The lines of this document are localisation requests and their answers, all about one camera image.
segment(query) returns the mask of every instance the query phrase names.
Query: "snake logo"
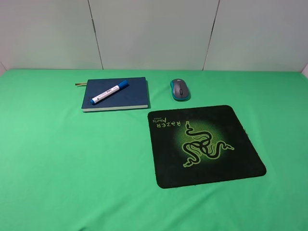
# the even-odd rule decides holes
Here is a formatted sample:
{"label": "snake logo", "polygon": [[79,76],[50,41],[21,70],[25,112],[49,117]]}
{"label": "snake logo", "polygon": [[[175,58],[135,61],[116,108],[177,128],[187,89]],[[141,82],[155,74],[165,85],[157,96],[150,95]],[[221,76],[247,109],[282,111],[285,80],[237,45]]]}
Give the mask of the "snake logo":
{"label": "snake logo", "polygon": [[184,167],[199,164],[201,162],[202,155],[214,160],[220,157],[221,149],[234,150],[231,145],[226,144],[224,141],[218,141],[213,144],[213,136],[208,131],[193,132],[194,129],[191,127],[189,121],[186,121],[185,127],[185,134],[192,137],[194,140],[192,142],[186,142],[182,145],[183,151],[189,155],[187,162],[183,164]]}

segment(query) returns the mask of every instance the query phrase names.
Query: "wireless mouse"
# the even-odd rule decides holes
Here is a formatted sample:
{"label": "wireless mouse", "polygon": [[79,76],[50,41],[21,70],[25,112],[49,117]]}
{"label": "wireless mouse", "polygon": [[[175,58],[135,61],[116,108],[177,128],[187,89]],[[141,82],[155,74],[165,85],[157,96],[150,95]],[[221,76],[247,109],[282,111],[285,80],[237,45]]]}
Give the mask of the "wireless mouse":
{"label": "wireless mouse", "polygon": [[186,100],[189,96],[189,91],[183,79],[176,78],[170,82],[172,97],[175,100]]}

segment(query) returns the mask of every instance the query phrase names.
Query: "mouse pad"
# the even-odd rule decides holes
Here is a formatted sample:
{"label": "mouse pad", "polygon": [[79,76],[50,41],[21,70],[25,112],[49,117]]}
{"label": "mouse pad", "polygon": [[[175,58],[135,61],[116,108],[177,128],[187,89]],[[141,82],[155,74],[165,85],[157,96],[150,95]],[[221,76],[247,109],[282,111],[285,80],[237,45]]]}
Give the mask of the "mouse pad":
{"label": "mouse pad", "polygon": [[154,111],[148,120],[156,181],[161,188],[266,173],[230,106]]}

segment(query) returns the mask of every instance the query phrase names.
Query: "whiteboard marker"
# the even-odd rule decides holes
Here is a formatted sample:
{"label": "whiteboard marker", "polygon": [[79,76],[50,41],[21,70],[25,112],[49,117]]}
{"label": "whiteboard marker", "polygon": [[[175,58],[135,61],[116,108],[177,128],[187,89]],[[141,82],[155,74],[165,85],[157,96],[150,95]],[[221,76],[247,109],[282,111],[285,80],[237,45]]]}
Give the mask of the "whiteboard marker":
{"label": "whiteboard marker", "polygon": [[126,80],[120,82],[118,85],[116,85],[113,88],[110,88],[109,90],[103,92],[102,94],[94,97],[93,99],[90,100],[91,104],[96,104],[97,102],[101,101],[102,99],[106,98],[107,96],[117,92],[120,89],[123,89],[128,85],[128,82]]}

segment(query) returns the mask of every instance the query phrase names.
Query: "notebook cover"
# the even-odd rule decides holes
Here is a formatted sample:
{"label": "notebook cover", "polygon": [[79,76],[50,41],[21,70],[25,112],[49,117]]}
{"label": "notebook cover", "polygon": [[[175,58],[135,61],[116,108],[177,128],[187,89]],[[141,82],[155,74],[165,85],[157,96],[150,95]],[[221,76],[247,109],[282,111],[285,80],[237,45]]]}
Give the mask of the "notebook cover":
{"label": "notebook cover", "polygon": [[[128,86],[118,90],[100,102],[92,105],[95,96],[127,80]],[[81,109],[84,112],[148,108],[148,92],[145,77],[89,79]]]}

